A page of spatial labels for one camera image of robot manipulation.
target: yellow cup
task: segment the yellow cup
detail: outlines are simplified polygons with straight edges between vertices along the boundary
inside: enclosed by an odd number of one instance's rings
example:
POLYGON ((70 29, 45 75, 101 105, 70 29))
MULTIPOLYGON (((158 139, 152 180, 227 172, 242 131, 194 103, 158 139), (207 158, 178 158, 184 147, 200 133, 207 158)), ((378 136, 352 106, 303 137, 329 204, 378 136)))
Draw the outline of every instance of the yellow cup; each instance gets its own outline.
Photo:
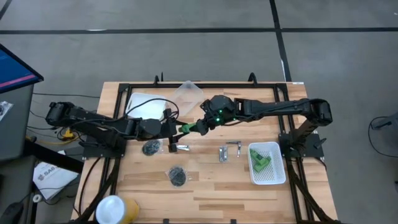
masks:
POLYGON ((97 206, 95 217, 99 224, 128 224, 134 222, 139 214, 137 202, 130 198, 110 195, 97 206))

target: clear plastic container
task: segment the clear plastic container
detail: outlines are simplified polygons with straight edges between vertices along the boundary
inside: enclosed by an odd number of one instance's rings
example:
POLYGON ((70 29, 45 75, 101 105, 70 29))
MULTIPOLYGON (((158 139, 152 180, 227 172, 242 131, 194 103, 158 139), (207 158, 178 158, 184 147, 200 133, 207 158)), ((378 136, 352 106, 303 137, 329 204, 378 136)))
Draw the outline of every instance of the clear plastic container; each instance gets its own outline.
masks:
POLYGON ((177 104, 180 109, 180 116, 185 116, 196 104, 203 102, 205 96, 203 91, 193 82, 186 81, 174 91, 174 94, 168 100, 177 104))
POLYGON ((285 168, 280 153, 279 145, 276 142, 251 143, 248 149, 249 170, 251 182, 258 185, 283 184, 286 181, 285 168), (250 156, 250 149, 256 151, 262 157, 270 157, 271 161, 260 172, 253 169, 256 163, 250 156))
MULTIPOLYGON (((131 110, 131 108, 154 98, 165 99, 164 96, 160 95, 133 93, 130 96, 129 103, 127 104, 126 113, 128 113, 131 110)), ((132 110, 130 113, 128 113, 128 115, 132 118, 161 119, 163 117, 163 110, 165 109, 165 106, 166 106, 166 101, 164 100, 152 100, 132 110)))

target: white paper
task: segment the white paper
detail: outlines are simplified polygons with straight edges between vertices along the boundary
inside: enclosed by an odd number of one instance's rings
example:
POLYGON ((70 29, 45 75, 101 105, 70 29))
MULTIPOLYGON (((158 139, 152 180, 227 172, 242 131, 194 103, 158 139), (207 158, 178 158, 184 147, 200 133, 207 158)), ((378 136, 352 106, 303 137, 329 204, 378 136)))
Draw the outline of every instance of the white paper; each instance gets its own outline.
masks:
POLYGON ((6 101, 0 102, 0 106, 2 107, 2 112, 0 112, 0 121, 7 114, 7 112, 14 106, 12 103, 8 103, 6 101))
MULTIPOLYGON (((59 151, 59 154, 65 155, 65 151, 59 151)), ((77 173, 61 169, 55 165, 46 162, 39 163, 33 173, 33 182, 40 190, 46 200, 53 198, 78 176, 77 173)))

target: small metal part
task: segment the small metal part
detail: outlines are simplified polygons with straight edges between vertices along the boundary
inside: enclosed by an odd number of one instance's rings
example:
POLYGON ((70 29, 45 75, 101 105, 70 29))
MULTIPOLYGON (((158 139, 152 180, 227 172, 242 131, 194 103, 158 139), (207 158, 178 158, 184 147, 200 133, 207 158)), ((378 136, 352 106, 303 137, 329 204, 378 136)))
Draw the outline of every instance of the small metal part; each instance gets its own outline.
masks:
POLYGON ((220 146, 220 162, 228 161, 228 146, 220 146))
POLYGON ((187 146, 187 145, 177 145, 177 149, 184 150, 184 151, 189 151, 189 146, 187 146))
POLYGON ((236 157, 239 157, 241 155, 241 147, 242 147, 242 142, 241 141, 229 141, 227 144, 237 144, 238 145, 238 152, 236 154, 236 157))

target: transparent plastic lid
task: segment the transparent plastic lid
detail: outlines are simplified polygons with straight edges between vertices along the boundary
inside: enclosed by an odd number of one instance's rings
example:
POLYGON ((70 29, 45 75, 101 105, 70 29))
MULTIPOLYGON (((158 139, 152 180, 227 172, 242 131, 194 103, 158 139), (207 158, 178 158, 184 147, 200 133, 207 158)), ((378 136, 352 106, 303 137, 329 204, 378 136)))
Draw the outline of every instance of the transparent plastic lid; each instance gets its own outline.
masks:
POLYGON ((173 101, 180 109, 180 116, 188 114, 198 103, 205 100, 203 91, 193 82, 186 81, 168 99, 173 101))

